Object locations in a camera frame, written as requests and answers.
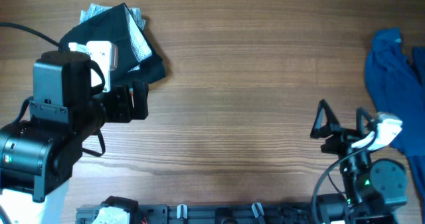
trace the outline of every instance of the wooden table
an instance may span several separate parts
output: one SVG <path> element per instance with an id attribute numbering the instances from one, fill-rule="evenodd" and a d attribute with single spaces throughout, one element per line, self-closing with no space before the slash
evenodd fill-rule
<path id="1" fill-rule="evenodd" d="M 63 223 L 110 195 L 168 205 L 307 201 L 336 158 L 309 138 L 319 100 L 353 128 L 357 107 L 375 111 L 363 74 L 374 32 L 400 27 L 406 53 L 425 44 L 425 0 L 0 0 L 0 20 L 59 40 L 91 3 L 122 2 L 143 11 L 167 78 L 151 85 L 147 120 L 106 124 L 106 154 L 74 166 Z M 32 65 L 53 49 L 0 29 L 0 125 L 32 94 Z M 94 138 L 84 145 L 98 147 Z M 408 168 L 390 148 L 373 157 Z M 398 217 L 419 223 L 407 174 Z M 326 181 L 321 192 L 334 190 Z"/>

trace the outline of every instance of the black cloth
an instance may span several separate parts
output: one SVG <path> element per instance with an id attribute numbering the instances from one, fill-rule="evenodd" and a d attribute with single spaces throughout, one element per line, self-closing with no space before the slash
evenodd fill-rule
<path id="1" fill-rule="evenodd" d="M 128 84 L 131 87 L 133 80 L 142 80 L 146 83 L 158 81 L 165 77 L 162 58 L 138 27 L 152 50 L 152 55 L 141 62 L 137 61 L 131 49 L 126 9 L 127 5 L 122 3 L 84 21 L 63 36 L 60 44 L 67 47 L 71 42 L 85 45 L 88 41 L 110 41 L 118 47 L 118 67 L 111 71 L 112 85 Z M 139 70 L 128 72 L 139 64 Z"/>

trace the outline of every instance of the crumpled blue cloth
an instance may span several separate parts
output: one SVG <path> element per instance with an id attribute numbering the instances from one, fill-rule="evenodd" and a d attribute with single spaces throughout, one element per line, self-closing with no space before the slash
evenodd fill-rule
<path id="1" fill-rule="evenodd" d="M 366 60 L 366 87 L 378 112 L 393 113 L 403 121 L 402 131 L 391 146 L 408 158 L 416 188 L 424 199 L 425 49 L 413 49 L 414 66 L 410 66 L 401 42 L 398 28 L 375 34 Z"/>

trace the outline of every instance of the navy blue fabric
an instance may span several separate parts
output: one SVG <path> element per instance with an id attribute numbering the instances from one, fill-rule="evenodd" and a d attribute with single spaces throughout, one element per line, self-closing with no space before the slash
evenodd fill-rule
<path id="1" fill-rule="evenodd" d="M 408 158 L 416 188 L 424 199 L 425 50 L 413 50 L 413 69 L 402 53 L 398 28 L 377 32 L 372 46 L 365 67 L 367 90 L 378 112 L 391 112 L 403 121 L 403 129 L 391 146 Z"/>

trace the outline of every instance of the wood grain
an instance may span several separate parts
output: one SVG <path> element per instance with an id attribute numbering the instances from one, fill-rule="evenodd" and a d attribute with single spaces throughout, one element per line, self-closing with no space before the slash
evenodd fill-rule
<path id="1" fill-rule="evenodd" d="M 407 51 L 425 44 L 425 0 L 0 0 L 0 20 L 59 40 L 91 3 L 122 2 L 143 11 L 168 77 L 151 85 L 146 121 L 106 124 L 104 157 L 74 166 L 63 223 L 110 195 L 169 205 L 307 201 L 335 160 L 309 139 L 318 101 L 354 127 L 357 107 L 374 112 L 363 81 L 373 33 L 400 27 Z M 32 94 L 32 65 L 52 49 L 0 29 L 0 125 Z M 84 145 L 98 148 L 91 138 Z M 373 157 L 408 167 L 390 148 Z M 410 174 L 401 223 L 421 222 Z M 332 191 L 326 181 L 321 192 Z"/>

